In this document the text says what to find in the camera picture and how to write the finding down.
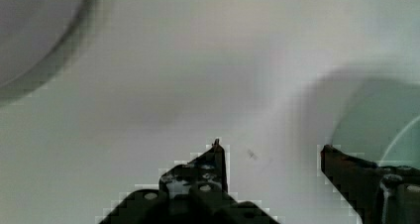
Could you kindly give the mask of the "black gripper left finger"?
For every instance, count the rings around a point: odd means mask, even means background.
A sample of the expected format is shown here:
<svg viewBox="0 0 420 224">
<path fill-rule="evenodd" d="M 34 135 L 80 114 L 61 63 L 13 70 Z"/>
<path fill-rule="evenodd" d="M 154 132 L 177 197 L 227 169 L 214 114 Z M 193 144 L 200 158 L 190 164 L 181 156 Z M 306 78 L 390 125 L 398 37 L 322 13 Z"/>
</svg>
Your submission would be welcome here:
<svg viewBox="0 0 420 224">
<path fill-rule="evenodd" d="M 157 189 L 127 195 L 99 224 L 279 224 L 250 201 L 228 193 L 225 150 L 219 140 L 166 171 Z"/>
</svg>

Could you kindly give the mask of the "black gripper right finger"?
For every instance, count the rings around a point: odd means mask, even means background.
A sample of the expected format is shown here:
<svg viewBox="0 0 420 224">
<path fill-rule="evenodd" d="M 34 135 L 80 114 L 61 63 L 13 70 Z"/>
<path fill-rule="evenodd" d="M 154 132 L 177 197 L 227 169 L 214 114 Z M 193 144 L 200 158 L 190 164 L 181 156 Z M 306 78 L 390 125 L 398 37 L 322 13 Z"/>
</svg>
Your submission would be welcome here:
<svg viewBox="0 0 420 224">
<path fill-rule="evenodd" d="M 363 224 L 419 224 L 419 169 L 382 166 L 331 145 L 321 171 L 360 215 Z"/>
</svg>

